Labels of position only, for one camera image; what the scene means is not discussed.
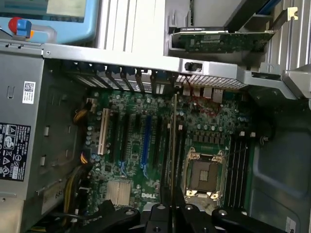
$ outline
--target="metal mesh grille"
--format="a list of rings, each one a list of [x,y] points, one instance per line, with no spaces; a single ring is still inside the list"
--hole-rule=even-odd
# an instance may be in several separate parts
[[[202,86],[214,86],[214,87],[221,87],[221,88],[230,88],[230,89],[240,89],[242,87],[247,86],[239,82],[236,79],[227,79],[227,78],[220,78],[214,76],[207,76],[207,75],[192,75],[188,76],[188,81],[191,84],[202,85]],[[185,83],[186,76],[179,75],[177,78],[178,83]]]

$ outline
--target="red button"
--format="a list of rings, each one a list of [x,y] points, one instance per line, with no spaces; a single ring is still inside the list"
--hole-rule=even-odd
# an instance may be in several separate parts
[[[17,21],[19,19],[22,19],[21,17],[13,17],[10,19],[9,21],[9,29],[11,30],[11,32],[13,32],[14,34],[16,34],[17,32]]]

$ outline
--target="blue pcie slot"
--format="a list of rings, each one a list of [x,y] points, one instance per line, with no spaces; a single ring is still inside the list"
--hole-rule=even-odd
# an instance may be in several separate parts
[[[271,13],[273,8],[280,2],[281,0],[270,0],[268,1],[258,12],[257,15],[268,15]]]
[[[148,160],[148,148],[149,148],[150,135],[151,135],[151,126],[152,126],[151,121],[152,121],[152,117],[147,116],[145,133],[144,133],[144,142],[143,142],[143,148],[142,148],[142,156],[141,156],[141,162],[140,162],[140,167],[144,170],[146,169],[147,160]]]

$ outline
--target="warning label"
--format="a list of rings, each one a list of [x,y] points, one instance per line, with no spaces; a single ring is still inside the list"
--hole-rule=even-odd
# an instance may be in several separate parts
[[[24,181],[30,129],[0,123],[0,180]]]

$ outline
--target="white pci slot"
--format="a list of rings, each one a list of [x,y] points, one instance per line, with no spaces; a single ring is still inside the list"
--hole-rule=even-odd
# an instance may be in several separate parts
[[[98,154],[103,155],[106,146],[106,137],[108,131],[108,122],[110,117],[110,109],[104,108],[102,114],[102,124],[98,143]]]

